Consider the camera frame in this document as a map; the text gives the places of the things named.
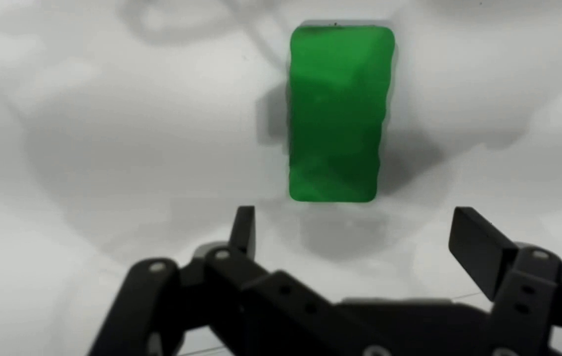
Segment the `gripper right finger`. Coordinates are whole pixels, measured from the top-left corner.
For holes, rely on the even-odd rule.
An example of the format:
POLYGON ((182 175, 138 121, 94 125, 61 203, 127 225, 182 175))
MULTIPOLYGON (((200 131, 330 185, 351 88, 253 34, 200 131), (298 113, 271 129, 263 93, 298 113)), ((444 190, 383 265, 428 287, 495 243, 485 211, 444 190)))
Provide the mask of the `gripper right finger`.
POLYGON ((510 240, 472 207, 456 207, 449 252, 491 302, 480 356, 554 356, 562 328, 562 259, 541 246, 510 240))

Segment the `green duster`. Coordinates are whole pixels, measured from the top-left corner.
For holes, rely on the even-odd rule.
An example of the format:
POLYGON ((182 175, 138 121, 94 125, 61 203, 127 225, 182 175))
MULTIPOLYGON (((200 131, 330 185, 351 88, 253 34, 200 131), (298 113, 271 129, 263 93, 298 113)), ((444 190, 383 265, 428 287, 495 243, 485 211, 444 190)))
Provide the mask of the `green duster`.
POLYGON ((384 26, 301 26, 290 38, 288 193, 374 200, 395 52, 384 26))

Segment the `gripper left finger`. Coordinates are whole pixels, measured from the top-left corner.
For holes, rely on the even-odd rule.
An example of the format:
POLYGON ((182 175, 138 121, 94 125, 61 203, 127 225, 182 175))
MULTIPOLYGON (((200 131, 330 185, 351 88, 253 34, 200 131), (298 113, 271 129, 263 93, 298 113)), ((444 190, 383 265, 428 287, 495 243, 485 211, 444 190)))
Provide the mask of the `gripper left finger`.
POLYGON ((135 263, 88 356, 176 356, 201 327, 236 356, 361 356, 351 318, 288 273, 259 266, 254 243, 255 207, 241 206, 229 240, 188 265, 135 263))

